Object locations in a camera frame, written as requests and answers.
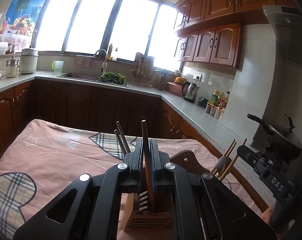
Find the countertop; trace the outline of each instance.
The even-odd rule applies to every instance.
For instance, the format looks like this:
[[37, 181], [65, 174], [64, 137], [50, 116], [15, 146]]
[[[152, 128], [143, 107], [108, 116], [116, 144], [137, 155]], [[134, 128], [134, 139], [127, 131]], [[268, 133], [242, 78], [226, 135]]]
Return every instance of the countertop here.
[[[19, 75], [14, 78], [3, 77], [0, 79], [0, 92], [22, 84], [33, 79], [52, 80], [59, 82], [75, 83], [82, 85], [89, 85], [101, 88], [111, 88], [113, 90], [127, 91], [142, 95], [149, 95], [153, 97], [162, 98], [169, 106], [171, 106], [178, 114], [180, 114], [186, 121], [188, 121], [204, 138], [206, 138], [213, 146], [215, 146], [222, 154], [235, 139], [237, 146], [241, 145], [243, 140], [228, 130], [225, 126], [218, 122], [214, 117], [204, 112], [204, 107], [197, 104], [187, 102], [181, 97], [176, 96], [168, 91], [160, 91], [153, 87], [145, 87], [128, 82], [128, 87], [114, 86], [104, 83], [82, 81], [75, 79], [60, 78], [59, 75], [53, 71], [37, 70], [34, 74]], [[236, 148], [232, 151], [231, 155], [235, 156]], [[259, 195], [264, 199], [268, 205], [272, 205], [275, 199], [272, 192], [259, 180], [258, 175], [253, 169], [241, 158], [238, 158], [235, 165], [237, 170], [244, 176], [244, 178], [254, 187]]]

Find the window frame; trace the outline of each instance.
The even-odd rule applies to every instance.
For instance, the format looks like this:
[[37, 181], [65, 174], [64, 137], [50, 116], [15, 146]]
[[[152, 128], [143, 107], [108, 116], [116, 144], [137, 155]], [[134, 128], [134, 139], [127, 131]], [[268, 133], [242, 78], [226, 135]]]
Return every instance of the window frame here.
[[[46, 12], [46, 9], [47, 9], [50, 1], [51, 0], [46, 0], [45, 3], [44, 3], [44, 5], [43, 5], [43, 9], [41, 10], [41, 14], [39, 16], [37, 25], [35, 27], [33, 39], [32, 39], [32, 42], [31, 42], [31, 45], [33, 47], [36, 47], [38, 32], [40, 30], [44, 14]], [[151, 44], [151, 39], [152, 39], [153, 31], [154, 31], [154, 28], [155, 28], [156, 20], [157, 20], [157, 17], [158, 17], [161, 5], [172, 6], [171, 4], [168, 4], [168, 3], [165, 3], [165, 2], [161, 2], [161, 1], [158, 1], [158, 0], [150, 0], [150, 1], [157, 3], [158, 4], [158, 8], [157, 8], [154, 20], [153, 20], [153, 24], [152, 24], [152, 28], [151, 28], [150, 34], [148, 35], [148, 42], [147, 42], [147, 46], [145, 48], [145, 53], [144, 53], [145, 56], [148, 56], [148, 52], [149, 52], [149, 48], [150, 48], [150, 44]], [[93, 56], [93, 54], [90, 54], [90, 53], [68, 52], [68, 51], [65, 51], [66, 45], [67, 45], [67, 42], [68, 42], [68, 39], [69, 39], [69, 36], [70, 36], [70, 31], [72, 29], [72, 25], [73, 25], [74, 19], [76, 17], [76, 14], [78, 12], [78, 9], [79, 9], [79, 7], [81, 5], [81, 2], [82, 2], [82, 0], [78, 0], [78, 2], [76, 3], [76, 5], [74, 7], [74, 10], [73, 10], [73, 13], [72, 13], [72, 16], [71, 16], [71, 20], [70, 20], [69, 26], [68, 26], [67, 31], [65, 33], [65, 37], [64, 37], [64, 41], [63, 41], [63, 45], [62, 45], [62, 50], [61, 51], [55, 51], [55, 50], [39, 51], [39, 54], [63, 54], [63, 55]], [[115, 21], [116, 21], [116, 19], [118, 17], [118, 12], [119, 12], [119, 10], [121, 8], [122, 2], [123, 2], [123, 0], [115, 0], [115, 3], [113, 5], [113, 8], [112, 8], [111, 13], [109, 15], [109, 19], [108, 19], [107, 25], [106, 25], [105, 30], [104, 30], [101, 46], [100, 46], [100, 48], [96, 48], [96, 50], [98, 50], [98, 49], [105, 49], [106, 51], [108, 50], [108, 46], [109, 46], [110, 38], [111, 38], [111, 35], [112, 35], [112, 32], [113, 32], [114, 24], [115, 24]], [[101, 52], [101, 55], [97, 54], [96, 57], [104, 58], [105, 54], [103, 52]], [[121, 58], [118, 58], [117, 61], [119, 61], [119, 62], [125, 62], [125, 63], [130, 63], [130, 64], [134, 63], [131, 60], [121, 59]]]

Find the green vegetable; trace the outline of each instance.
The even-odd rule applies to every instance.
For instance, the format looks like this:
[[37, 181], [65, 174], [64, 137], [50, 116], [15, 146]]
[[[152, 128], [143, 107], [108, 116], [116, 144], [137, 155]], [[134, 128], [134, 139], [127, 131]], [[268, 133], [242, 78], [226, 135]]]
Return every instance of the green vegetable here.
[[116, 71], [111, 71], [111, 72], [103, 73], [100, 76], [99, 81], [105, 83], [114, 83], [117, 85], [125, 85], [126, 84], [125, 78], [126, 77], [121, 75], [120, 73]]

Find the plaid pattern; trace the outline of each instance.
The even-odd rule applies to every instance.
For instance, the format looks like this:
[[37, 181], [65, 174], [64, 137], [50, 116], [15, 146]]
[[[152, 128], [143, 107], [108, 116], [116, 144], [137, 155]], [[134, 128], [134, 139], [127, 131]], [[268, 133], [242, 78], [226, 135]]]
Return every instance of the plaid pattern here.
[[36, 193], [35, 182], [24, 173], [0, 176], [0, 230], [12, 239], [15, 231], [25, 223], [20, 207], [29, 203]]
[[[97, 133], [96, 135], [93, 135], [89, 138], [108, 154], [111, 154], [112, 156], [120, 160], [124, 159], [124, 155], [121, 152], [121, 148], [118, 144], [118, 140], [116, 139], [115, 134]], [[125, 138], [131, 152], [133, 152], [135, 150], [137, 137], [126, 136]]]

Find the rice cooker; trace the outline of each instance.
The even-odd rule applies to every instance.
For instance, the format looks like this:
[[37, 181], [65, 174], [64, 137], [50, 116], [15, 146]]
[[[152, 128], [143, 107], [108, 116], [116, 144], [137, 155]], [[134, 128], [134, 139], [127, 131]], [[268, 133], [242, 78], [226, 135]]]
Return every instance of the rice cooker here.
[[38, 59], [38, 50], [29, 47], [27, 49], [23, 49], [19, 61], [19, 65], [21, 66], [21, 74], [30, 74], [36, 71]]

